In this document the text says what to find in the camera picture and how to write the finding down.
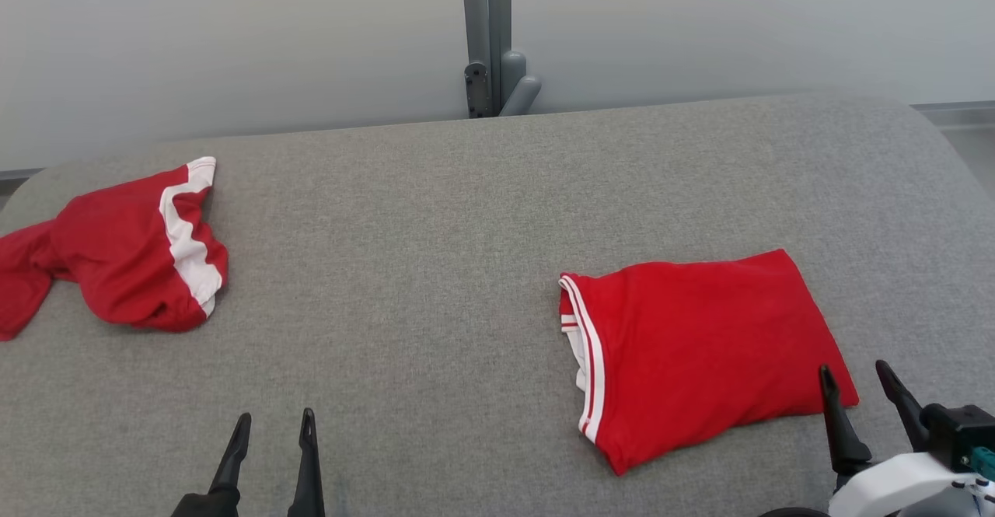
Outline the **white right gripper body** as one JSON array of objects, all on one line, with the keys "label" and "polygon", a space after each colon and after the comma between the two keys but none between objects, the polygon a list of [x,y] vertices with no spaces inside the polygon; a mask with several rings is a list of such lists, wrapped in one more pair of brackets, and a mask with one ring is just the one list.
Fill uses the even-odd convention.
[{"label": "white right gripper body", "polygon": [[893,456],[850,478],[830,517],[995,517],[995,483],[953,473],[930,454]]}]

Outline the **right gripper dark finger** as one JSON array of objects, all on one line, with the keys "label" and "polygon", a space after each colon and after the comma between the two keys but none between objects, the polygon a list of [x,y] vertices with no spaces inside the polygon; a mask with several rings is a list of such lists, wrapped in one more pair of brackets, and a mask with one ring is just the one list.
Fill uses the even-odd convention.
[{"label": "right gripper dark finger", "polygon": [[823,417],[832,471],[859,473],[871,466],[870,449],[855,432],[841,400],[841,389],[828,365],[819,369]]},{"label": "right gripper dark finger", "polygon": [[902,380],[893,372],[891,365],[885,360],[875,362],[875,371],[884,390],[885,396],[898,411],[902,427],[909,439],[911,449],[928,449],[930,432],[921,424],[920,414],[923,407],[916,397],[903,385]]}]

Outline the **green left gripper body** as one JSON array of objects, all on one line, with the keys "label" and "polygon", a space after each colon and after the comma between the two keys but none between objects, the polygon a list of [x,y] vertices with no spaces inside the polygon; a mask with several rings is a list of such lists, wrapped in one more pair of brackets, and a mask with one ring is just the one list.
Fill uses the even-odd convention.
[{"label": "green left gripper body", "polygon": [[238,504],[238,490],[188,493],[179,500],[171,517],[239,517]]}]

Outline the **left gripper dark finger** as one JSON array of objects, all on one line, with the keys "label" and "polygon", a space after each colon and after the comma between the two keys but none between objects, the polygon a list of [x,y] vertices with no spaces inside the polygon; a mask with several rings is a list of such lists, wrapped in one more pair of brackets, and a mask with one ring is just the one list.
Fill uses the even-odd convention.
[{"label": "left gripper dark finger", "polygon": [[303,410],[301,432],[301,464],[296,478],[295,495],[288,507],[288,517],[326,517],[323,483],[317,439],[316,419],[312,408]]},{"label": "left gripper dark finger", "polygon": [[252,417],[249,412],[243,412],[230,436],[225,452],[215,472],[213,481],[208,489],[210,494],[221,490],[237,489],[239,483],[239,471],[248,453],[251,436]]}]

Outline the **red basketball jersey white sleeves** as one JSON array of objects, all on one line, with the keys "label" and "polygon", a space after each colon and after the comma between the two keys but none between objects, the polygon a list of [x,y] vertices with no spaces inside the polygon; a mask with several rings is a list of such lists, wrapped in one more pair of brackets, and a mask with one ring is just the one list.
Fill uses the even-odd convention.
[{"label": "red basketball jersey white sleeves", "polygon": [[624,475],[736,426],[821,414],[819,371],[857,387],[783,249],[739,260],[563,272],[559,318],[584,404],[578,429]]}]

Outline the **red shorts white stripe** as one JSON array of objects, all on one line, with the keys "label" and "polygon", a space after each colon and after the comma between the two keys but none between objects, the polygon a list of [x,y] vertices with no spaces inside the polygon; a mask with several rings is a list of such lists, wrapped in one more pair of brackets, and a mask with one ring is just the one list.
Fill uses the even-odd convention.
[{"label": "red shorts white stripe", "polygon": [[217,160],[77,196],[47,222],[0,237],[0,342],[15,339],[56,280],[97,318],[183,333],[212,315],[229,254],[204,218]]}]

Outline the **grey fabric sofa surface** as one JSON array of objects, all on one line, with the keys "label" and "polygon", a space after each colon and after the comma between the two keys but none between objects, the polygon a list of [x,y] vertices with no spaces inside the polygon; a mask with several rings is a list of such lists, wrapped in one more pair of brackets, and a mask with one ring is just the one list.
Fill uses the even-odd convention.
[{"label": "grey fabric sofa surface", "polygon": [[579,435],[558,275],[785,249],[861,396],[995,412],[995,201],[925,117],[847,94],[200,139],[46,169],[0,234],[202,156],[230,257],[205,325],[117,328],[54,284],[0,343],[0,517],[168,517],[243,412],[242,517],[285,517],[302,412],[346,517],[754,517],[824,507],[821,417],[726,432],[617,477]]}]

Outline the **grey slanted rounded tube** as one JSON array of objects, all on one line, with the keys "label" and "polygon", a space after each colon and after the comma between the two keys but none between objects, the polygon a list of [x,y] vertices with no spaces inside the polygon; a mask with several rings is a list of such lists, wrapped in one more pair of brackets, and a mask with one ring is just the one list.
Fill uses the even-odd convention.
[{"label": "grey slanted rounded tube", "polygon": [[504,106],[501,107],[500,117],[522,116],[527,114],[536,101],[543,82],[535,75],[523,75],[515,84]]}]

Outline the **grey short rounded tube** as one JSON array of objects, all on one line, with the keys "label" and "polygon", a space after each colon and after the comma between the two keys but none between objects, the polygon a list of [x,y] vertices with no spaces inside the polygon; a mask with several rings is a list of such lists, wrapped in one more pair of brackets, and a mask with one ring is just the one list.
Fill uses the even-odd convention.
[{"label": "grey short rounded tube", "polygon": [[515,50],[504,52],[500,60],[500,70],[500,96],[501,109],[503,110],[508,100],[511,99],[513,89],[518,85],[520,79],[526,75],[527,60],[525,55]]}]

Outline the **black hinge bracket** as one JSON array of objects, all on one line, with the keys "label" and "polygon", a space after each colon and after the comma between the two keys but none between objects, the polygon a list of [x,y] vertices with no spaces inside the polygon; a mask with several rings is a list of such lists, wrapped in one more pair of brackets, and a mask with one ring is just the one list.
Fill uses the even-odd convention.
[{"label": "black hinge bracket", "polygon": [[491,106],[491,75],[486,64],[470,62],[463,70],[466,89],[466,106],[470,119],[493,116]]}]

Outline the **grey metal post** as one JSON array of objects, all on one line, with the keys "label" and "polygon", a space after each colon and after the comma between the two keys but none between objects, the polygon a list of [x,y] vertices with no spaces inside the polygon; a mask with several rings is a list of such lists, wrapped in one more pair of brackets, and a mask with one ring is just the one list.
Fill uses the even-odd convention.
[{"label": "grey metal post", "polygon": [[500,60],[511,50],[511,0],[463,0],[468,64],[482,62],[491,75],[493,116],[501,112]]}]

